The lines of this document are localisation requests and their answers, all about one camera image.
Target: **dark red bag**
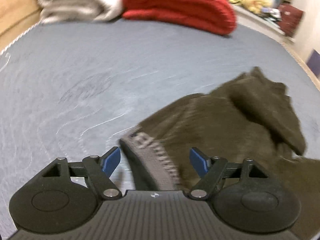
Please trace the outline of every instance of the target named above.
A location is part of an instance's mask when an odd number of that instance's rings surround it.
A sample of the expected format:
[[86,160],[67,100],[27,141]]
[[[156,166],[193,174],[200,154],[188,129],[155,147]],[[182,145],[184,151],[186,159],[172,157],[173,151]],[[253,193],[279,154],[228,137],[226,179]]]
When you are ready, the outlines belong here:
[[292,37],[304,12],[288,3],[279,5],[278,9],[280,10],[282,21],[277,22],[277,24],[286,36]]

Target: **wooden floor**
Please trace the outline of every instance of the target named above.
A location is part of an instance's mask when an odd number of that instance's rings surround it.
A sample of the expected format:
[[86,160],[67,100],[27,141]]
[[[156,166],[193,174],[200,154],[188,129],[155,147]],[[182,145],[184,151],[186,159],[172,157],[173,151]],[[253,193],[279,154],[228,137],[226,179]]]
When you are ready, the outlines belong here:
[[39,21],[36,0],[0,0],[0,51]]

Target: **white wall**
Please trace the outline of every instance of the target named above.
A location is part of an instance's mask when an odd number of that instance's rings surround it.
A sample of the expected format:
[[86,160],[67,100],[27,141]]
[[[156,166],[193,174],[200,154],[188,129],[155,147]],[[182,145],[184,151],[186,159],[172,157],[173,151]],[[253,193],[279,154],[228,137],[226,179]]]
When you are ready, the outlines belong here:
[[292,0],[291,4],[305,12],[292,48],[306,62],[313,49],[320,52],[320,0]]

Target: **white blanket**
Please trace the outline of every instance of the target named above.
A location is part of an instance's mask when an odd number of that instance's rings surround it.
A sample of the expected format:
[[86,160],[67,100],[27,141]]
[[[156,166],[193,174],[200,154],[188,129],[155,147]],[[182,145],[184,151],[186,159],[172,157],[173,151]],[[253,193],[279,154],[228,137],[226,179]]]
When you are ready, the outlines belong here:
[[67,20],[110,21],[122,13],[122,0],[38,0],[42,23]]

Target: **red blanket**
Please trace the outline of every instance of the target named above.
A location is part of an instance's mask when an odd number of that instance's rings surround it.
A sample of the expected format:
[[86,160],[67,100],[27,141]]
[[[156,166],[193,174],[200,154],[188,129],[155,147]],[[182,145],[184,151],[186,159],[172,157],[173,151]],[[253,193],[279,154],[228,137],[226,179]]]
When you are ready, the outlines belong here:
[[227,0],[123,0],[123,3],[126,19],[170,22],[221,35],[236,28],[236,17]]

